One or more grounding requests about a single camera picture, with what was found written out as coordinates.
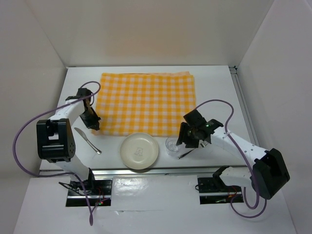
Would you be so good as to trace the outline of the clear drinking glass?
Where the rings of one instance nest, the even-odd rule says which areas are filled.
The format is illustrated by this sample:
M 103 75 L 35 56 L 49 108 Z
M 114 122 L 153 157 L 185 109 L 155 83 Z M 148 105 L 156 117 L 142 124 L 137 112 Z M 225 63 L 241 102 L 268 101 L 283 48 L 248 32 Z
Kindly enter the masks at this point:
M 165 141 L 166 152 L 169 156 L 178 157 L 180 147 L 177 146 L 177 137 L 168 137 Z

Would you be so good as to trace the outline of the yellow white checkered cloth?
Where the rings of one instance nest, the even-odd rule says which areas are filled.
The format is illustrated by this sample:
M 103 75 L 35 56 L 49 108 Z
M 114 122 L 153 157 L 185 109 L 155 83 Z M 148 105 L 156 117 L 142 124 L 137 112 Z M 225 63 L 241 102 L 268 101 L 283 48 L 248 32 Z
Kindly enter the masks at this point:
M 94 135 L 178 135 L 183 116 L 196 106 L 195 78 L 178 73 L 102 73 Z

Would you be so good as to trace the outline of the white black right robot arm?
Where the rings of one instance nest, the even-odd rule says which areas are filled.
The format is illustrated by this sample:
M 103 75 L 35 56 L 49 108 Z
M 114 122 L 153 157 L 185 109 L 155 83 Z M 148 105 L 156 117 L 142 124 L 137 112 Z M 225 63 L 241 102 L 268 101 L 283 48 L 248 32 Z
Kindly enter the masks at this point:
M 290 174 L 277 149 L 264 149 L 231 132 L 226 124 L 206 120 L 198 110 L 185 115 L 174 137 L 93 135 L 101 154 L 83 151 L 92 169 L 216 167 L 213 186 L 218 191 L 238 186 L 254 189 L 271 199 Z

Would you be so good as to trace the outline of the silver table knife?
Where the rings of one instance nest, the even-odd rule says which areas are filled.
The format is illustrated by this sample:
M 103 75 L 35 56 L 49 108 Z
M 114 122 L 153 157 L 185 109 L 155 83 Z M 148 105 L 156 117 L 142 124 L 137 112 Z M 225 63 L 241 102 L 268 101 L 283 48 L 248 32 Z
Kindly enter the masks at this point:
M 75 131 L 87 142 L 87 144 L 97 153 L 97 154 L 101 154 L 102 151 L 100 149 L 98 149 L 86 136 L 86 134 L 77 127 L 74 127 Z

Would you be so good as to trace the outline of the silver fork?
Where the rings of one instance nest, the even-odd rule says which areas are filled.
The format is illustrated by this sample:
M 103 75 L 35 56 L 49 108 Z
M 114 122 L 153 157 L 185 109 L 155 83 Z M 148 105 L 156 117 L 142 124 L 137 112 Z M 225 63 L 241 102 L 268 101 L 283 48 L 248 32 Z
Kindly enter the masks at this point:
M 199 145 L 198 145 L 197 148 L 193 148 L 193 149 L 191 149 L 191 150 L 188 150 L 187 152 L 181 154 L 177 159 L 181 159 L 181 158 L 187 156 L 188 154 L 190 154 L 192 151 L 194 151 L 194 150 L 196 150 L 196 149 L 205 148 L 205 147 L 206 147 L 207 145 L 209 145 L 209 144 L 210 144 L 210 143 L 207 142 L 207 141 L 205 141 L 205 140 L 204 140 L 204 141 L 201 141 L 201 142 L 199 143 Z

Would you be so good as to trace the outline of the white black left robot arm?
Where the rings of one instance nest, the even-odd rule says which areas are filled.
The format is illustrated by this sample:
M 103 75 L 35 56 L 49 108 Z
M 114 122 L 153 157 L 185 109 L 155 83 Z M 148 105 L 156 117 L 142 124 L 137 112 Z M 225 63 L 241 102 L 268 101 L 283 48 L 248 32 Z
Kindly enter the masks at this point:
M 90 104 L 91 94 L 89 89 L 79 88 L 75 96 L 66 99 L 66 107 L 56 111 L 49 119 L 39 120 L 36 124 L 40 159 L 69 173 L 73 184 L 86 195 L 96 190 L 96 182 L 92 170 L 83 165 L 76 155 L 72 123 L 80 118 L 88 129 L 99 130 L 100 117 Z

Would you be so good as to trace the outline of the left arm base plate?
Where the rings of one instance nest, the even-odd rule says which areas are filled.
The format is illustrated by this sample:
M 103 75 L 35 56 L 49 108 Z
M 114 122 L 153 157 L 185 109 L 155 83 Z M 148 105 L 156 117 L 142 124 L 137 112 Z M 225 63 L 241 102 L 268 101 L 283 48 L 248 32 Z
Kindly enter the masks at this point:
M 95 205 L 100 207 L 111 206 L 112 184 L 112 179 L 95 180 L 94 187 L 86 189 L 91 207 Z M 69 183 L 59 182 L 59 185 L 67 190 L 66 207 L 87 207 L 81 186 L 72 181 Z

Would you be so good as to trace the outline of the cream round plate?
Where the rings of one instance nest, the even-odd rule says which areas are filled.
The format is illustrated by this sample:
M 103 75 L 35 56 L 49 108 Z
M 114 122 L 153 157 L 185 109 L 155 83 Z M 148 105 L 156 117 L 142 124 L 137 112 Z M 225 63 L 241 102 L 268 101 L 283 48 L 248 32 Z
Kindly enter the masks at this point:
M 124 139 L 119 152 L 125 166 L 133 170 L 144 170 L 156 162 L 159 146 L 149 134 L 134 133 Z

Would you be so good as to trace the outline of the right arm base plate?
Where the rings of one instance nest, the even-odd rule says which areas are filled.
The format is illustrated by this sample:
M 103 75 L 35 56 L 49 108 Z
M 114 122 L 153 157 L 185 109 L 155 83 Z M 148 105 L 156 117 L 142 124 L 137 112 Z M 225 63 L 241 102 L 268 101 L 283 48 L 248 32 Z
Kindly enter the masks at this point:
M 205 204 L 243 203 L 241 188 L 238 186 L 217 186 L 213 177 L 198 177 L 195 189 L 199 192 L 199 202 Z

